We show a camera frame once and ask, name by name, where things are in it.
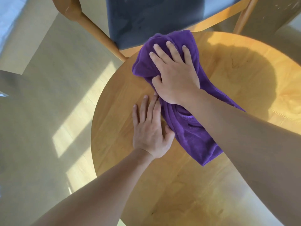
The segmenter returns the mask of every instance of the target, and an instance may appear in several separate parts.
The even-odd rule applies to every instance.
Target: wooden chair
[[[78,22],[123,62],[155,33],[198,32],[239,12],[233,33],[240,34],[257,1],[106,0],[111,39],[82,12],[79,0],[53,0],[61,14]]]

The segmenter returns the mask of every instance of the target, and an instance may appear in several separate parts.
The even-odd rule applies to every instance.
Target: person's left arm
[[[133,107],[134,150],[116,166],[82,187],[45,213],[32,226],[115,226],[140,176],[155,159],[170,148],[175,133],[165,127],[163,137],[161,106],[154,95],[147,109],[145,96],[140,112]]]

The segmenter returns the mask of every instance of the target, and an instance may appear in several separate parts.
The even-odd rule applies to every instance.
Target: hand
[[[182,105],[190,91],[200,88],[199,78],[195,72],[189,49],[184,45],[183,52],[185,63],[175,48],[167,41],[166,45],[170,50],[173,60],[155,44],[153,47],[158,55],[150,52],[150,58],[161,73],[152,79],[159,96],[171,104]]]
[[[175,137],[175,133],[166,125],[166,135],[163,137],[161,128],[161,105],[158,95],[154,94],[146,111],[148,96],[145,95],[141,103],[139,117],[137,105],[133,107],[134,149],[142,149],[150,153],[155,159],[162,157],[168,151]]]

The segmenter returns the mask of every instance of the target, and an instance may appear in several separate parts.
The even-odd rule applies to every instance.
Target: tabletop
[[[301,134],[301,67],[276,49],[225,32],[194,32],[210,81],[248,113]],[[105,86],[92,121],[97,176],[132,151],[132,107],[152,87],[130,57]],[[223,153],[205,167],[174,140],[141,176],[122,213],[131,225],[282,225]]]

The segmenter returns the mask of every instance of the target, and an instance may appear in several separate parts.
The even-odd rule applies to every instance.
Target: chair seat
[[[111,39],[120,50],[205,20],[240,0],[106,0]]]

